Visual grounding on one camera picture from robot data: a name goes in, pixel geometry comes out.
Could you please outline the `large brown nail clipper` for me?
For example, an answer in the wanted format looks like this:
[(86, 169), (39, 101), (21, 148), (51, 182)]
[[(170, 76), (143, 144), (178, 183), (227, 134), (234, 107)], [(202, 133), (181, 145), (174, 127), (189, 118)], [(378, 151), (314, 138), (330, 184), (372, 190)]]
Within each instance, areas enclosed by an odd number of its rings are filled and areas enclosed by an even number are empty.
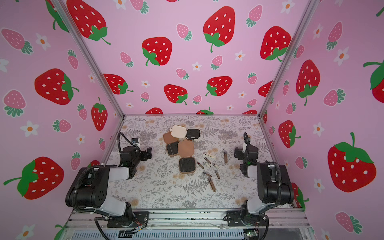
[(208, 178), (208, 182), (209, 182), (209, 184), (210, 184), (210, 186), (211, 186), (213, 192), (216, 192), (217, 189), (216, 189), (216, 187), (215, 187), (215, 185), (214, 185), (213, 180), (212, 180), (211, 178)]

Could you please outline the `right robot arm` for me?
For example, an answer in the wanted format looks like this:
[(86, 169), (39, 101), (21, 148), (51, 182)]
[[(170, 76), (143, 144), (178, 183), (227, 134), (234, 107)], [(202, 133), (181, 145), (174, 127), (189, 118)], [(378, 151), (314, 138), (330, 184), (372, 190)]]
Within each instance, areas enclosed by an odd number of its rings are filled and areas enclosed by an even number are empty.
[(234, 157), (242, 163), (240, 170), (246, 178), (257, 180), (258, 195), (245, 200), (237, 211), (228, 211), (223, 220), (230, 227), (268, 226), (266, 212), (278, 206), (291, 204), (294, 190), (287, 168), (276, 162), (259, 162), (259, 149), (244, 133), (243, 148), (235, 148)]

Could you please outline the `black tray tan case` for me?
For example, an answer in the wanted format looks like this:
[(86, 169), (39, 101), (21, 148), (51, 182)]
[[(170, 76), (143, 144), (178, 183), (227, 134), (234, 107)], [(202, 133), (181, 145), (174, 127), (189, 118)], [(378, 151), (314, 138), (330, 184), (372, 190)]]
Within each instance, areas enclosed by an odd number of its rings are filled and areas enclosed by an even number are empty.
[(179, 171), (182, 174), (192, 174), (196, 171), (196, 160), (193, 157), (179, 160)]

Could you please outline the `tan brown case lid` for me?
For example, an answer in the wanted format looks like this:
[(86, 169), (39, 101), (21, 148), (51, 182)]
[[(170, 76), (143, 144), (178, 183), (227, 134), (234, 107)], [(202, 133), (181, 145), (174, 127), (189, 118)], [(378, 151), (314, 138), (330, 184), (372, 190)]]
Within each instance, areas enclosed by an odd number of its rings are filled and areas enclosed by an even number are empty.
[(178, 153), (181, 158), (192, 157), (195, 153), (194, 142), (189, 140), (179, 142)]

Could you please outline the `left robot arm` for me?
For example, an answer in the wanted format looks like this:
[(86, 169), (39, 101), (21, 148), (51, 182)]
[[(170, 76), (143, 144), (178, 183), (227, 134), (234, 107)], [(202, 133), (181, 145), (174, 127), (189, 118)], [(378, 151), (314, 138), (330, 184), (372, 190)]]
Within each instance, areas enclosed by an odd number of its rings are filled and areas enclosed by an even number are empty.
[(139, 139), (131, 141), (118, 133), (119, 165), (96, 165), (81, 168), (71, 185), (65, 202), (77, 213), (95, 213), (99, 221), (106, 221), (108, 228), (132, 228), (133, 232), (147, 226), (149, 212), (134, 212), (132, 205), (108, 194), (110, 183), (131, 180), (140, 162), (152, 158), (152, 148), (141, 150)]

